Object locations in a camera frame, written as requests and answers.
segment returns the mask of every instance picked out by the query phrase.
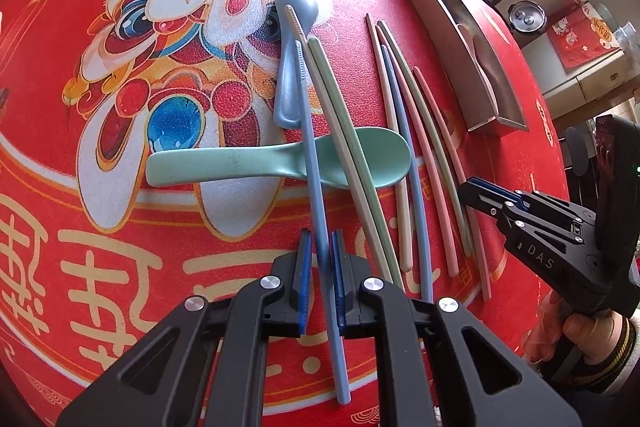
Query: hand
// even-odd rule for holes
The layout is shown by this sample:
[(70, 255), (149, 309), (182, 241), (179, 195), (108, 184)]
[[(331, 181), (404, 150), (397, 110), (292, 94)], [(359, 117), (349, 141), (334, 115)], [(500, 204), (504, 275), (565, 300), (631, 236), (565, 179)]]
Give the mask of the hand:
[(532, 363), (551, 360), (556, 344), (564, 333), (584, 353), (584, 362), (596, 365), (604, 362), (613, 352), (622, 331), (622, 316), (609, 312), (606, 317), (590, 319), (573, 314), (562, 321), (561, 297), (549, 292), (538, 306), (538, 323), (522, 338), (522, 349)]

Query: chopstick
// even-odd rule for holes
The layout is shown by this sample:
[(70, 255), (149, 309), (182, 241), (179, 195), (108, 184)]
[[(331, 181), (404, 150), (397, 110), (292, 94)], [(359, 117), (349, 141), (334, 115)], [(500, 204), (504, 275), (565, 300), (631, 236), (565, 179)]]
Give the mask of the chopstick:
[(462, 240), (462, 248), (465, 251), (465, 255), (467, 257), (471, 256), (474, 253), (474, 248), (471, 243), (471, 238), (469, 234), (469, 229), (466, 224), (465, 216), (462, 212), (462, 205), (460, 205), (460, 199), (458, 198), (458, 190), (455, 182), (453, 181), (453, 175), (451, 174), (451, 169), (449, 167), (449, 162), (447, 161), (447, 156), (445, 155), (444, 149), (442, 147), (442, 142), (440, 141), (440, 136), (438, 136), (438, 131), (436, 130), (436, 126), (431, 119), (431, 115), (429, 110), (427, 109), (426, 104), (424, 103), (424, 99), (422, 97), (422, 93), (418, 88), (418, 85), (415, 82), (414, 76), (409, 69), (409, 65), (407, 65), (406, 60), (404, 60), (404, 56), (396, 43), (391, 31), (389, 31), (388, 26), (384, 21), (378, 21), (378, 27), (382, 30), (382, 33), (386, 37), (386, 40), (389, 42), (391, 50), (394, 52), (396, 59), (398, 60), (398, 64), (404, 74), (404, 77), (409, 84), (409, 89), (411, 90), (412, 95), (414, 96), (414, 102), (418, 106), (418, 111), (420, 111), (420, 116), (422, 117), (422, 121), (424, 122), (427, 133), (431, 138), (431, 143), (433, 143), (434, 152), (436, 153), (436, 158), (438, 159), (438, 163), (440, 165), (440, 171), (444, 177), (445, 185), (447, 186), (447, 192), (449, 192), (449, 198), (451, 199), (451, 203), (453, 205), (453, 211), (456, 216), (456, 221), (458, 223), (458, 229), (460, 230), (460, 239)]
[(331, 99), (329, 99), (329, 95), (326, 92), (326, 88), (324, 87), (324, 82), (322, 81), (320, 71), (318, 70), (318, 66), (316, 65), (316, 61), (311, 54), (311, 51), (309, 50), (306, 36), (300, 29), (300, 22), (298, 21), (298, 17), (296, 16), (293, 8), (290, 8), (289, 6), (287, 7), (286, 17), (287, 21), (292, 26), (295, 38), (299, 40), (300, 44), (302, 45), (302, 52), (305, 58), (306, 67), (309, 71), (309, 74), (311, 75), (311, 80), (313, 81), (314, 87), (316, 88), (316, 94), (318, 95), (318, 100), (320, 101), (320, 104), (322, 106), (324, 117), (329, 124), (329, 129), (331, 131), (332, 138), (334, 139), (335, 148), (338, 152), (338, 156), (340, 157), (340, 163), (342, 164), (342, 168), (344, 169), (344, 174), (347, 177), (349, 189), (351, 191), (351, 195), (353, 196), (353, 201), (356, 205), (358, 217), (360, 218), (365, 237), (367, 239), (367, 242), (369, 243), (369, 248), (376, 264), (376, 269), (382, 279), (391, 281), (393, 279), (391, 277), (391, 272), (389, 270), (388, 264), (386, 263), (385, 255), (382, 250), (382, 244), (380, 243), (380, 237), (378, 236), (378, 232), (376, 231), (376, 226), (373, 222), (373, 216), (371, 215), (369, 205), (367, 204), (367, 198), (364, 195), (362, 183), (360, 182), (355, 163), (353, 162), (353, 158), (351, 157), (347, 142), (344, 138), (344, 133), (342, 132), (342, 128), (340, 127), (340, 122), (338, 121), (338, 117), (335, 114), (334, 106), (332, 105)]
[[(389, 87), (389, 79), (386, 76), (385, 62), (380, 50), (380, 41), (376, 32), (371, 15), (367, 13), (367, 28), (369, 37), (373, 45), (373, 54), (376, 57), (380, 87), (382, 88), (382, 99), (385, 103), (386, 124), (392, 131), (399, 132), (398, 118), (394, 99)], [(411, 230), (411, 214), (409, 213), (409, 194), (406, 188), (406, 178), (402, 178), (394, 187), (396, 193), (396, 219), (398, 221), (398, 257), (402, 271), (409, 272), (414, 267), (414, 235)]]
[[(440, 128), (440, 134), (442, 134), (444, 143), (447, 146), (447, 151), (449, 152), (451, 163), (453, 163), (453, 170), (456, 172), (458, 183), (463, 184), (466, 181), (465, 171), (462, 168), (462, 163), (460, 162), (458, 151), (456, 150), (456, 146), (453, 144), (453, 140), (451, 139), (449, 129), (447, 129), (447, 124), (444, 121), (440, 108), (438, 107), (433, 93), (429, 88), (429, 84), (427, 84), (427, 81), (425, 80), (424, 76), (422, 76), (422, 72), (417, 66), (414, 68), (414, 74), (415, 78), (418, 80), (418, 84), (422, 88), (424, 97), (427, 99), (427, 103), (429, 104), (431, 112), (436, 119), (438, 127)], [(463, 211), (466, 212), (466, 215), (469, 219), (469, 225), (471, 226), (471, 236), (474, 242), (474, 246), (476, 247), (476, 253), (478, 254), (478, 271), (480, 272), (482, 299), (488, 301), (491, 298), (491, 278), (489, 276), (489, 269), (486, 263), (486, 253), (484, 252), (484, 244), (482, 243), (482, 235), (480, 232), (480, 225), (478, 223), (478, 216), (476, 215), (476, 212), (471, 208), (463, 208)]]
[(424, 210), (424, 198), (422, 197), (422, 186), (415, 158), (414, 145), (409, 131), (409, 122), (406, 119), (398, 81), (394, 73), (391, 58), (386, 46), (381, 46), (382, 56), (385, 61), (386, 74), (389, 79), (391, 94), (394, 97), (396, 115), (402, 137), (406, 140), (411, 151), (411, 168), (409, 169), (409, 180), (411, 195), (414, 200), (415, 232), (418, 237), (418, 257), (420, 258), (420, 297), (423, 301), (433, 302), (433, 275), (431, 272), (431, 249), (429, 245), (429, 233), (427, 230), (427, 216)]
[(364, 152), (362, 151), (360, 140), (356, 134), (356, 129), (353, 126), (353, 121), (351, 121), (347, 105), (344, 103), (340, 87), (338, 86), (338, 81), (331, 69), (331, 64), (329, 63), (329, 59), (322, 48), (321, 42), (316, 37), (309, 37), (308, 44), (311, 54), (314, 56), (316, 61), (316, 66), (318, 66), (320, 71), (320, 77), (324, 82), (324, 87), (329, 95), (331, 104), (334, 106), (334, 111), (338, 117), (338, 122), (340, 123), (340, 127), (344, 133), (344, 137), (347, 140), (349, 151), (356, 166), (357, 175), (360, 178), (362, 188), (364, 189), (364, 193), (367, 198), (366, 201), (369, 205), (369, 210), (373, 215), (373, 222), (375, 223), (376, 230), (378, 231), (378, 237), (382, 243), (382, 250), (386, 258), (386, 262), (388, 263), (389, 270), (391, 271), (391, 277), (393, 277), (392, 280), (396, 286), (404, 291), (404, 283), (402, 281), (400, 267), (398, 266), (398, 258), (396, 257), (394, 244), (391, 241), (391, 236), (389, 235), (385, 214), (382, 211), (382, 206), (380, 205), (380, 198), (378, 197), (376, 187), (373, 184), (367, 160), (364, 157)]
[[(378, 31), (380, 32), (380, 41), (388, 49), (389, 45), (386, 37), (382, 34), (382, 30), (380, 30), (380, 28), (378, 28)], [(406, 108), (409, 110), (409, 115), (411, 115), (411, 120), (414, 123), (414, 129), (418, 137), (418, 142), (420, 143), (420, 148), (422, 149), (424, 165), (427, 167), (427, 172), (429, 174), (431, 192), (433, 193), (436, 210), (438, 211), (438, 222), (440, 223), (440, 232), (442, 233), (442, 241), (444, 243), (444, 253), (447, 260), (447, 271), (451, 277), (457, 277), (460, 273), (460, 268), (458, 267), (456, 244), (453, 240), (453, 229), (451, 228), (451, 222), (449, 220), (447, 200), (444, 197), (444, 191), (442, 190), (442, 184), (440, 183), (438, 168), (436, 167), (436, 162), (433, 159), (433, 154), (431, 154), (431, 147), (429, 146), (429, 141), (427, 140), (427, 135), (424, 131), (424, 126), (422, 125), (420, 114), (418, 113), (418, 108), (416, 107), (414, 99), (411, 96), (411, 92), (409, 91), (409, 87), (407, 86), (404, 74), (402, 74), (402, 70), (400, 69), (398, 60), (396, 60), (393, 55), (390, 56), (390, 60), (394, 65), (396, 80), (398, 81), (400, 90), (402, 91), (404, 103), (406, 103)]]
[(300, 110), (300, 124), (302, 127), (302, 145), (305, 150), (306, 184), (309, 190), (311, 220), (314, 226), (322, 304), (324, 307), (331, 365), (334, 370), (335, 392), (338, 402), (344, 405), (351, 401), (349, 376), (347, 374), (347, 362), (344, 358), (344, 345), (340, 331), (338, 331), (336, 318), (334, 280), (329, 256), (329, 232), (326, 225), (326, 214), (324, 213), (324, 201), (322, 200), (322, 185), (320, 182), (316, 140), (314, 139), (311, 110), (309, 107), (308, 93), (306, 92), (305, 63), (302, 57), (302, 46), (300, 42), (295, 41), (295, 46), (296, 53), (294, 58), (296, 60), (298, 108)]

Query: blue chopstick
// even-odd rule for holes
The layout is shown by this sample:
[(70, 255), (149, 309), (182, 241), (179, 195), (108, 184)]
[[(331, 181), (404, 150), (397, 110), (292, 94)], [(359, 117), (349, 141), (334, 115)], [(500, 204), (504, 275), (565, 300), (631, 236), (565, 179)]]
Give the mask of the blue chopstick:
[(326, 321), (331, 365), (334, 370), (335, 393), (338, 402), (344, 405), (351, 401), (349, 377), (335, 309), (334, 276), (329, 256), (329, 233), (326, 226), (326, 215), (324, 214), (320, 168), (318, 166), (318, 154), (316, 153), (314, 128), (311, 122), (311, 108), (309, 107), (308, 92), (306, 90), (305, 62), (300, 41), (296, 41), (295, 45), (298, 107), (300, 109), (300, 124), (302, 127), (302, 144), (305, 150), (306, 185), (309, 190), (311, 221), (314, 226), (314, 239), (316, 241), (320, 291), (322, 293), (322, 304), (324, 304), (324, 320)]
[(427, 232), (427, 215), (424, 211), (424, 199), (422, 198), (422, 187), (420, 176), (418, 175), (418, 164), (415, 158), (414, 144), (409, 132), (409, 122), (404, 111), (404, 103), (400, 96), (400, 87), (394, 71), (389, 51), (385, 45), (382, 48), (382, 57), (385, 61), (386, 74), (389, 77), (391, 95), (396, 106), (396, 116), (398, 117), (398, 128), (400, 134), (406, 140), (411, 151), (411, 168), (409, 169), (409, 184), (411, 185), (411, 197), (414, 200), (414, 221), (415, 232), (418, 236), (418, 257), (420, 258), (420, 296), (423, 301), (433, 302), (433, 275), (431, 274), (431, 250), (429, 246), (429, 234)]

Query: spoon bowl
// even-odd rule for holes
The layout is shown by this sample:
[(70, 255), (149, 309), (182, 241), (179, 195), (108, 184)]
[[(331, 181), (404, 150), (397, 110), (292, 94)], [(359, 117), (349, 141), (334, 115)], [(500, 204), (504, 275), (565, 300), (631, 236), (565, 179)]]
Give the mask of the spoon bowl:
[[(356, 129), (376, 188), (398, 183), (409, 172), (409, 146), (398, 133), (383, 127)], [(330, 134), (316, 138), (322, 185), (349, 188)], [(306, 181), (302, 142), (262, 147), (208, 147), (153, 153), (146, 161), (146, 181), (168, 187), (256, 176)]]

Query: green chopstick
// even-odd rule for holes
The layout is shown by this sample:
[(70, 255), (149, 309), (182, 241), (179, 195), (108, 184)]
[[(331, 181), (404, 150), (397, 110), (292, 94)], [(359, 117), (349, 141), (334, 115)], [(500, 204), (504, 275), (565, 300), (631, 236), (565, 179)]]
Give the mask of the green chopstick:
[(351, 156), (353, 157), (353, 162), (355, 163), (356, 171), (358, 172), (358, 177), (362, 183), (362, 188), (364, 189), (367, 203), (369, 204), (369, 208), (373, 216), (376, 231), (378, 232), (378, 237), (382, 244), (382, 250), (385, 254), (386, 262), (389, 265), (391, 277), (394, 284), (404, 291), (402, 274), (400, 272), (400, 267), (398, 266), (398, 258), (396, 257), (394, 245), (391, 242), (389, 229), (386, 225), (385, 214), (382, 212), (380, 199), (378, 198), (378, 193), (374, 187), (371, 172), (367, 165), (367, 160), (364, 157), (364, 152), (362, 151), (360, 141), (356, 135), (353, 121), (351, 121), (351, 117), (349, 116), (347, 105), (344, 103), (340, 87), (338, 86), (338, 81), (331, 69), (331, 64), (329, 63), (329, 59), (322, 48), (321, 42), (316, 37), (311, 36), (308, 38), (308, 45), (309, 50), (315, 59), (316, 66), (318, 66), (318, 70), (320, 71), (324, 87), (326, 87), (331, 103), (334, 106), (335, 114), (340, 122), (340, 127), (344, 133), (344, 138), (351, 152)]
[(453, 212), (456, 215), (456, 221), (458, 222), (458, 228), (460, 229), (460, 239), (462, 240), (462, 249), (465, 252), (467, 257), (474, 256), (476, 258), (475, 250), (473, 247), (473, 242), (471, 241), (471, 235), (469, 231), (469, 225), (466, 222), (465, 213), (462, 210), (462, 205), (460, 204), (460, 199), (458, 198), (458, 190), (456, 188), (456, 183), (453, 180), (453, 175), (451, 174), (451, 168), (449, 167), (449, 161), (447, 160), (447, 156), (444, 152), (444, 148), (442, 147), (442, 142), (440, 141), (440, 136), (438, 136), (438, 131), (436, 129), (435, 124), (433, 123), (433, 119), (431, 118), (431, 113), (429, 113), (429, 109), (427, 108), (427, 104), (422, 97), (422, 93), (420, 92), (420, 88), (418, 84), (415, 82), (414, 74), (411, 69), (409, 69), (409, 65), (404, 60), (404, 56), (398, 47), (398, 43), (394, 39), (391, 31), (389, 31), (388, 26), (384, 21), (378, 21), (378, 27), (384, 33), (386, 40), (389, 42), (396, 59), (398, 60), (398, 64), (400, 65), (400, 69), (402, 70), (402, 74), (406, 79), (406, 83), (409, 85), (409, 89), (411, 90), (412, 95), (414, 96), (415, 105), (418, 106), (418, 111), (420, 112), (420, 116), (422, 117), (422, 121), (429, 133), (431, 138), (431, 143), (433, 144), (434, 151), (436, 153), (436, 158), (438, 159), (438, 163), (440, 164), (440, 171), (444, 177), (445, 185), (447, 185), (447, 191), (449, 192), (449, 196), (451, 198), (451, 203), (453, 204)]

